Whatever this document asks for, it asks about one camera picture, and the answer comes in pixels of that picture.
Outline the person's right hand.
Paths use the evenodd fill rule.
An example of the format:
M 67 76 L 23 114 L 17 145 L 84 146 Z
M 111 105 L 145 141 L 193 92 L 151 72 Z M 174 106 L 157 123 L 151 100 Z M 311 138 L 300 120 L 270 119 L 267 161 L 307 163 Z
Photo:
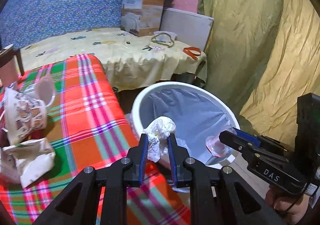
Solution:
M 297 224 L 306 214 L 310 197 L 306 194 L 297 200 L 293 197 L 282 196 L 282 192 L 270 185 L 265 196 L 266 203 L 274 210 L 284 213 L 286 224 Z

